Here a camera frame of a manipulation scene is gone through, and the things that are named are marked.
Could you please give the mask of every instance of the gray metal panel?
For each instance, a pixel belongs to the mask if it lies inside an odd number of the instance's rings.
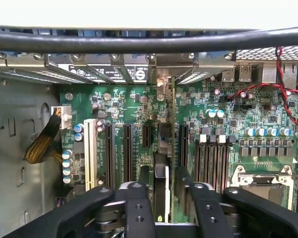
[[[43,128],[44,103],[58,104],[47,86],[0,80],[0,237],[54,207],[54,184],[61,180],[58,162],[49,158],[31,165],[22,159],[30,136]]]

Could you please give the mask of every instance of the motherboard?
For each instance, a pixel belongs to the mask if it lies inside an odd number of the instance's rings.
[[[240,186],[298,211],[298,126],[274,88],[229,99],[249,85],[207,79],[173,87],[169,79],[169,94],[159,85],[62,85],[61,105],[73,116],[62,130],[64,183],[79,195],[143,181],[157,222],[186,222],[173,174],[186,167],[219,193]],[[288,101],[298,120],[298,95]]]

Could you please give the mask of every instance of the green circuit board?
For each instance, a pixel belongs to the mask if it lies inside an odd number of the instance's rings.
[[[280,172],[283,166],[290,166],[293,175],[298,174],[298,132],[296,127],[287,117],[282,106],[282,100],[276,90],[255,89],[250,91],[254,96],[252,99],[237,98],[227,101],[225,96],[234,94],[239,89],[244,89],[249,83],[208,82],[200,81],[189,86],[178,85],[175,88],[175,166],[179,164],[179,129],[181,125],[189,126],[189,137],[187,144],[187,168],[192,178],[196,178],[196,141],[200,139],[201,130],[205,127],[211,128],[212,134],[216,128],[222,128],[225,136],[235,136],[236,141],[228,148],[228,168],[226,185],[237,166],[242,165],[247,172],[251,173],[275,173]],[[66,94],[71,93],[73,98],[68,100]],[[72,126],[83,123],[85,119],[98,118],[92,110],[93,103],[100,104],[100,110],[105,113],[106,124],[114,125],[114,151],[115,151],[115,188],[119,188],[124,181],[124,155],[123,155],[123,125],[133,125],[133,179],[138,180],[140,167],[150,166],[149,185],[153,186],[153,154],[158,149],[158,124],[167,115],[167,104],[165,100],[157,99],[155,86],[145,85],[72,85],[61,87],[61,105],[71,106]],[[298,96],[290,95],[289,102],[292,105],[293,116],[298,119]],[[269,110],[267,105],[274,105],[274,110]],[[222,110],[224,115],[219,118],[210,117],[210,110],[217,112]],[[152,144],[150,148],[142,145],[142,125],[152,125]],[[275,128],[279,131],[282,127],[290,130],[289,136],[276,135],[246,136],[247,128]],[[74,131],[62,131],[63,150],[74,148]],[[242,154],[242,148],[291,148],[291,155],[282,156],[250,156]],[[99,133],[97,138],[98,174],[105,173],[105,137]],[[73,161],[73,183],[84,182],[84,157],[75,154]],[[293,195],[291,198],[292,210],[296,209],[298,181],[295,179]],[[289,188],[283,188],[281,205],[289,208]],[[186,222],[186,216],[181,212],[177,197],[174,198],[174,222]]]

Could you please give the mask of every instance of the white power connector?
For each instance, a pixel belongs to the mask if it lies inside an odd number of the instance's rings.
[[[60,129],[71,129],[72,127],[72,108],[70,106],[56,106],[51,107],[52,114],[61,109],[61,125]]]

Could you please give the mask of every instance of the black wire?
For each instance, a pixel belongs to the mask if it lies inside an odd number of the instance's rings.
[[[0,32],[0,51],[64,54],[148,54],[234,51],[298,45],[298,27],[169,38],[47,36]]]

